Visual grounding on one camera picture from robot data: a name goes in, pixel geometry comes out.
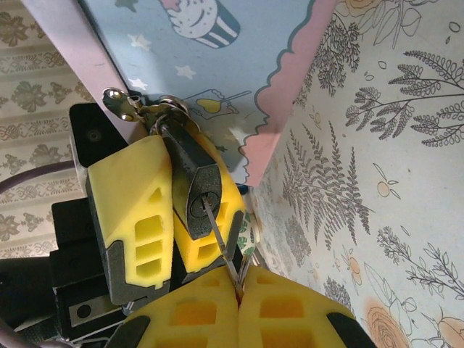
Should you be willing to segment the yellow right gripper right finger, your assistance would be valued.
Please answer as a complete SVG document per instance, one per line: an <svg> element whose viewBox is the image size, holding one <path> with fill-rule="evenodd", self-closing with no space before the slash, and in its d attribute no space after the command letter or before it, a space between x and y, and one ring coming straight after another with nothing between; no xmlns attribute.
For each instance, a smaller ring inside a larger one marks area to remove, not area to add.
<svg viewBox="0 0 464 348"><path fill-rule="evenodd" d="M344 305L251 266L239 307L238 348L377 347Z"/></svg>

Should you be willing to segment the green leaf tape roll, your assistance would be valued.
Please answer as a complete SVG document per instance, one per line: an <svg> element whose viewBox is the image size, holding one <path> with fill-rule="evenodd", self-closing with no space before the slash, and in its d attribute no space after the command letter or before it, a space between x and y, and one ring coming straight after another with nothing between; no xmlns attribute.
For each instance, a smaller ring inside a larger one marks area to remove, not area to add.
<svg viewBox="0 0 464 348"><path fill-rule="evenodd" d="M246 212L239 230L237 245L243 256L252 255L260 241L260 229L254 214Z"/></svg>

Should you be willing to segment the silver key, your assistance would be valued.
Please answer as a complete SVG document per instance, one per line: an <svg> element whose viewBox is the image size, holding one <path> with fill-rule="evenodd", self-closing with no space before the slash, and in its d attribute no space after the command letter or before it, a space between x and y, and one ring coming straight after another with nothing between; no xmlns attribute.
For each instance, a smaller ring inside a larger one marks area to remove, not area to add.
<svg viewBox="0 0 464 348"><path fill-rule="evenodd" d="M235 292L236 292L236 294L238 296L242 296L243 295L243 287L240 284L239 274L237 273L236 268L235 268L235 266L233 264L233 258L232 258L232 256L229 255L227 247L225 245L225 242L224 242L224 240L223 240L223 238L222 238L222 236L220 234L220 230L219 230L218 225L216 223L215 217L214 217L214 215L212 213L212 210L211 210L211 207L210 207L210 204L208 202L206 194L202 195L202 205L204 207L204 210L207 213L207 217L208 217L209 222L210 222L210 224L212 226L212 230L213 230L213 232L215 234L217 245L218 245L220 253L222 254L222 257L223 257L223 259L225 261L225 264L226 264L226 267L228 269L228 273L229 273L231 282L233 284L233 287L235 289Z"/></svg>

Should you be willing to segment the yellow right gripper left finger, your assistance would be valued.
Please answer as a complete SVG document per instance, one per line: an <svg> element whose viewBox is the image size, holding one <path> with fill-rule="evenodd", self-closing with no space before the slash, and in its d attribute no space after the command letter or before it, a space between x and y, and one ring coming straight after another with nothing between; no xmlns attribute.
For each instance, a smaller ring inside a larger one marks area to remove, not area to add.
<svg viewBox="0 0 464 348"><path fill-rule="evenodd" d="M228 271L216 268L129 315L108 348L239 348L238 313Z"/></svg>

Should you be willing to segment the silver box hasp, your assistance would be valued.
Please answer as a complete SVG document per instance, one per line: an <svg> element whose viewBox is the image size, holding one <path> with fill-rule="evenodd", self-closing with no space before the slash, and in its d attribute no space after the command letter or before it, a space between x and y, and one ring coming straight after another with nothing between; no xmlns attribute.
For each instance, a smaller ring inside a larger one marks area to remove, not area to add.
<svg viewBox="0 0 464 348"><path fill-rule="evenodd" d="M121 89L109 87L103 90L102 101L111 113L126 122L140 121L148 125L173 110L189 116L188 105L171 95L161 95L155 101L146 101L141 96L130 96Z"/></svg>

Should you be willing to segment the dark grey padlock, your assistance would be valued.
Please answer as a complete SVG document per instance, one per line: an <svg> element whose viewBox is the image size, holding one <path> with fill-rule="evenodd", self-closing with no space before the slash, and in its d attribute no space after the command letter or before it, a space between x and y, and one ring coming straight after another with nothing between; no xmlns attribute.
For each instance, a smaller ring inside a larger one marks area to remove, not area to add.
<svg viewBox="0 0 464 348"><path fill-rule="evenodd" d="M210 220L203 205L206 199L214 217L222 198L219 164L188 129L191 120L182 110L162 103L154 129L165 142L173 168L173 208L193 240L210 234Z"/></svg>

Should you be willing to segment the blue and pink cartoon box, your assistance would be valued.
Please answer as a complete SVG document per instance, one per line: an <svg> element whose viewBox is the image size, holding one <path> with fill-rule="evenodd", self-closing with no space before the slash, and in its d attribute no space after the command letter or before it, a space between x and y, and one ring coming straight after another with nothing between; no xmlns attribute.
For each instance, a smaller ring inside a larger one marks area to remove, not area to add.
<svg viewBox="0 0 464 348"><path fill-rule="evenodd" d="M22 0L92 97L176 96L257 185L339 0Z"/></svg>

